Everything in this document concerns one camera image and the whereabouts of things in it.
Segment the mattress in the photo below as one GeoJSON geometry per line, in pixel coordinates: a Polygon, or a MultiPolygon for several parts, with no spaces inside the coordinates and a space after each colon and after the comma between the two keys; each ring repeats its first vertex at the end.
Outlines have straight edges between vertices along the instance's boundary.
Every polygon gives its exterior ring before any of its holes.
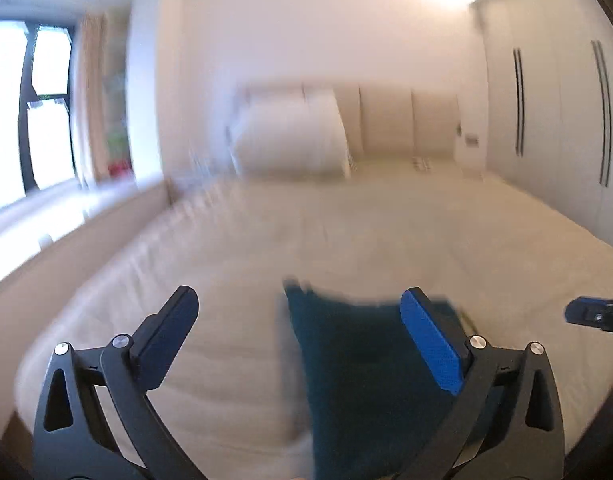
{"type": "MultiPolygon", "coordinates": [[[[174,205],[29,349],[16,378],[23,421],[32,428],[57,343],[104,346],[189,285],[200,315],[149,393],[162,420],[212,480],[312,478],[287,276],[355,300],[397,300],[420,286],[448,298],[496,346],[542,342],[567,450],[613,384],[613,338],[563,318],[576,296],[613,297],[613,248],[494,176],[390,162],[360,167],[348,181],[224,180],[174,205]]],[[[110,399],[102,402],[125,456],[139,462],[110,399]]]]}

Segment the white wall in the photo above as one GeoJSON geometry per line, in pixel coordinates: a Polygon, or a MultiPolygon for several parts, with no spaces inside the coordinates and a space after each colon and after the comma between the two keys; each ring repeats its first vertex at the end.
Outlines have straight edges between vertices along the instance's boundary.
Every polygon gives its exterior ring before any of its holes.
{"type": "Polygon", "coordinates": [[[182,0],[133,0],[126,49],[126,122],[136,178],[188,159],[180,149],[182,0]]]}
{"type": "Polygon", "coordinates": [[[136,178],[162,174],[155,92],[160,0],[133,0],[126,42],[126,127],[136,178]]]}
{"type": "Polygon", "coordinates": [[[184,31],[177,164],[188,164],[189,147],[225,156],[237,86],[289,78],[457,92],[462,126],[481,140],[475,152],[457,151],[483,166],[486,62],[466,9],[428,0],[184,0],[184,31]]]}

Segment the window sill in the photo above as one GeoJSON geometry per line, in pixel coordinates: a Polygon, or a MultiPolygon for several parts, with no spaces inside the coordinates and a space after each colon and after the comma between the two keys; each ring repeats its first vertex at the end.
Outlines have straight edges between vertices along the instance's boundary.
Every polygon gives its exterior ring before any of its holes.
{"type": "Polygon", "coordinates": [[[144,189],[133,178],[81,189],[69,181],[0,212],[0,282],[53,242],[144,189]]]}

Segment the white wardrobe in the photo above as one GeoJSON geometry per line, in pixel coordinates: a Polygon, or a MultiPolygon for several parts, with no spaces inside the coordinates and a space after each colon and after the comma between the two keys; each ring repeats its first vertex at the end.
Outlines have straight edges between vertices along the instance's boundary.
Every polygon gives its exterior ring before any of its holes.
{"type": "Polygon", "coordinates": [[[480,0],[491,171],[613,245],[613,27],[596,0],[480,0]]]}

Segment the blue gripper pad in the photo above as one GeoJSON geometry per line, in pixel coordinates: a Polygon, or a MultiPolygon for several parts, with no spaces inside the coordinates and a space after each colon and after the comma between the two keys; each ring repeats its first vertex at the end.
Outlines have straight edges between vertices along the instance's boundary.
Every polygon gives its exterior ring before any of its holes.
{"type": "Polygon", "coordinates": [[[459,394],[464,384],[462,361],[451,341],[436,324],[429,311],[429,299],[419,288],[407,290],[400,301],[401,320],[417,345],[437,386],[459,394]]]}

